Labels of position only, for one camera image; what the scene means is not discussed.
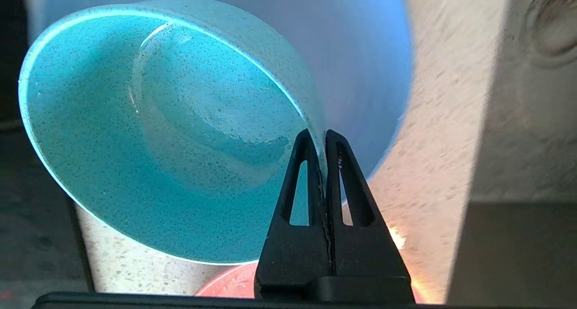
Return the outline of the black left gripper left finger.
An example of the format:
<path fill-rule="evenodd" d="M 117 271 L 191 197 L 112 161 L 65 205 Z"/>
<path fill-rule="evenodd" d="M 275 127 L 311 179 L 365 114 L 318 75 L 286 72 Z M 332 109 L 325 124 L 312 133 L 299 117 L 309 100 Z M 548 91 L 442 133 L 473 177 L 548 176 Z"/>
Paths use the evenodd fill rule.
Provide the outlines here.
<path fill-rule="evenodd" d="M 301 164 L 307 164 L 308 225 L 290 223 Z M 297 134 L 254 278 L 256 299 L 311 298 L 310 284 L 330 274 L 326 205 L 319 158 L 309 130 Z"/>

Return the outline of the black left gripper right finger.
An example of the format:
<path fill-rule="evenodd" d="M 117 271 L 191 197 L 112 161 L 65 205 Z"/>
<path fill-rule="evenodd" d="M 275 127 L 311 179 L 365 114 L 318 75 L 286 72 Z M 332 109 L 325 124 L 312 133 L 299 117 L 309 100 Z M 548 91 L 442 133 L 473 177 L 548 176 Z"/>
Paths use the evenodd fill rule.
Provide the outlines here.
<path fill-rule="evenodd" d="M 326 159 L 325 290 L 339 301 L 414 301 L 408 269 L 352 147 L 334 130 L 326 132 Z"/>

